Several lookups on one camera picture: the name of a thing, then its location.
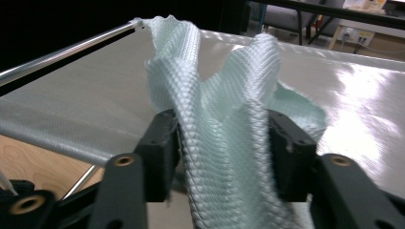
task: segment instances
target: metal bar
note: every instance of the metal bar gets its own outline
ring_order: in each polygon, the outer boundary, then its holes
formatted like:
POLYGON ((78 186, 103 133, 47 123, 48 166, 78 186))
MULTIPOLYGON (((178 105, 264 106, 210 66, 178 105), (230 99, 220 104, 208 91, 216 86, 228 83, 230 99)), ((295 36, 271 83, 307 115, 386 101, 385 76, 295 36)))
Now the metal bar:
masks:
POLYGON ((298 15, 298 37, 299 37, 299 45, 303 45, 303 23, 302 23, 302 17, 301 17, 301 12, 298 10, 297 11, 298 15))
POLYGON ((110 31, 104 32, 102 34, 93 36, 84 41, 73 44, 72 46, 68 46, 67 48, 44 55, 42 57, 34 59, 33 61, 30 61, 23 65, 17 66, 10 70, 6 70, 6 71, 0 73, 0 87, 6 85, 16 79, 24 77, 30 73, 36 72, 47 66, 50 66, 59 60, 62 60, 64 58, 69 57, 73 54, 76 54, 80 51, 86 50, 86 49, 88 49, 96 44, 99 44, 105 40, 108 40, 114 36, 117 36, 119 34, 122 34, 126 31, 133 30, 133 29, 134 29, 134 25, 132 23, 127 23, 123 26, 116 27, 110 31))
POLYGON ((365 13, 355 10, 346 10, 331 8, 322 5, 315 5, 305 2, 292 1, 292 0, 249 0, 262 4, 273 5, 294 10, 301 10, 307 12, 318 13, 326 16, 332 16, 350 21, 363 22, 367 24, 405 30, 405 20, 399 17, 392 17, 387 15, 378 15, 372 13, 365 13))
POLYGON ((308 44, 310 45, 316 38, 319 37, 319 35, 321 35, 322 31, 324 31, 324 29, 327 27, 327 25, 331 22, 331 20, 333 20, 334 17, 330 17, 328 18, 328 20, 325 22, 325 24, 321 27, 321 29, 319 29, 319 31, 316 32, 316 34, 310 39, 310 41, 308 42, 308 44))
POLYGON ((266 16, 266 9, 267 9, 267 5, 262 4, 262 6, 260 6, 260 8, 262 9, 262 15, 260 17, 260 22, 259 22, 259 28, 257 29, 256 33, 260 33, 262 32, 262 28, 263 28, 263 23, 265 21, 265 16, 266 16))
POLYGON ((4 190, 10 190, 13 195, 18 196, 17 192, 15 191, 14 187, 12 186, 11 182, 7 179, 7 177, 0 171, 0 188, 4 190))
POLYGON ((92 174, 97 170, 97 167, 95 165, 92 165, 86 173, 83 175, 83 177, 80 178, 80 180, 77 181, 77 183, 69 190, 69 192, 62 198, 68 198, 70 195, 74 194, 77 190, 83 186, 84 183, 92 176, 92 174))

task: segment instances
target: white woven fabric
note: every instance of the white woven fabric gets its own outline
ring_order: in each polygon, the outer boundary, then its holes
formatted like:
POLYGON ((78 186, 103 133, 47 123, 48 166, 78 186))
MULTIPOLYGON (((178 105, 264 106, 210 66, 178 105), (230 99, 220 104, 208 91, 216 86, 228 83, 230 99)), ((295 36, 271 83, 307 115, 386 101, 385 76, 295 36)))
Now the white woven fabric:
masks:
POLYGON ((266 109, 290 116, 315 139, 325 114, 278 82, 276 39, 257 35, 201 82, 199 30, 172 16, 143 22, 156 48, 146 63, 150 96, 157 112, 174 108, 179 120, 195 227, 310 227, 275 193, 266 109))

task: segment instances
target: woven fabric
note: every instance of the woven fabric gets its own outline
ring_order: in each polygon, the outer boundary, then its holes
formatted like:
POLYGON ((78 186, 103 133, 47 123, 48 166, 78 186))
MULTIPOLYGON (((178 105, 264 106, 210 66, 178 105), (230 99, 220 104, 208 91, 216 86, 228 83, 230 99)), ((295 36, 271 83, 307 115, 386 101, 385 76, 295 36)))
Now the woven fabric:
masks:
POLYGON ((266 109, 291 115, 318 139, 325 114, 278 83, 277 40, 266 34, 232 52, 201 82, 198 29, 174 17, 144 21, 156 56, 146 63, 158 112, 174 108, 196 228, 303 228, 277 198, 266 109))

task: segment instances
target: table surface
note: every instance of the table surface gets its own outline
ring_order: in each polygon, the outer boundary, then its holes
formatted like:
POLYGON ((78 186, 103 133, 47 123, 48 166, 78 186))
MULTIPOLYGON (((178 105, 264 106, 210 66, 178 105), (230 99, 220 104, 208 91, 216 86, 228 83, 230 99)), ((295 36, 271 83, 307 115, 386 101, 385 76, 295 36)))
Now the table surface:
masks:
MULTIPOLYGON (((250 38, 201 31, 199 73, 217 72, 250 38)), ((0 134, 92 164, 132 152, 152 120, 137 31, 0 98, 0 134)), ((318 154, 356 160, 383 190, 405 198, 405 63, 280 43, 280 80, 327 113, 318 154)))
POLYGON ((340 20, 339 24, 341 26, 345 26, 345 27, 352 27, 352 28, 357 28, 357 29, 364 30, 364 31, 373 31, 373 32, 391 35, 391 36, 405 38, 405 31, 402 31, 402 30, 375 26, 375 25, 370 25, 370 24, 355 22, 355 21, 349 21, 349 20, 340 20))

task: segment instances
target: cable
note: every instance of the cable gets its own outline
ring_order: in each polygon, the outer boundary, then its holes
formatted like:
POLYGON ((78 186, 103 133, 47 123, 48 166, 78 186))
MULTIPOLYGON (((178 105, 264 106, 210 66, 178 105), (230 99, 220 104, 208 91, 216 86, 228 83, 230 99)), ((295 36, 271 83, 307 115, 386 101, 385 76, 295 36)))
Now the cable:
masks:
MULTIPOLYGON (((350 38, 353 40, 353 41, 355 41, 355 39, 352 37, 352 35, 349 33, 349 36, 350 36, 350 38)), ((405 50, 400 50, 400 51, 381 51, 381 50, 376 50, 376 49, 372 49, 372 48, 369 48, 369 47, 367 47, 367 46, 365 46, 365 45, 363 45, 363 44, 361 44, 360 42, 356 42, 356 44, 357 45, 360 45, 360 46, 362 46, 362 47, 364 47, 364 48, 366 48, 366 49, 368 49, 368 50, 371 50, 371 51, 374 51, 374 52, 381 52, 381 53, 401 53, 401 52, 405 52, 405 50)))
POLYGON ((354 52, 353 54, 357 54, 358 51, 360 50, 360 48, 364 45, 364 42, 367 40, 366 37, 359 37, 358 38, 358 43, 356 44, 355 48, 354 48, 354 52))
POLYGON ((345 43, 346 43, 346 41, 348 41, 348 39, 349 39, 350 36, 351 36, 351 35, 350 35, 348 32, 345 32, 345 34, 343 34, 343 37, 342 37, 342 44, 340 45, 340 52, 343 51, 343 47, 345 46, 345 43))

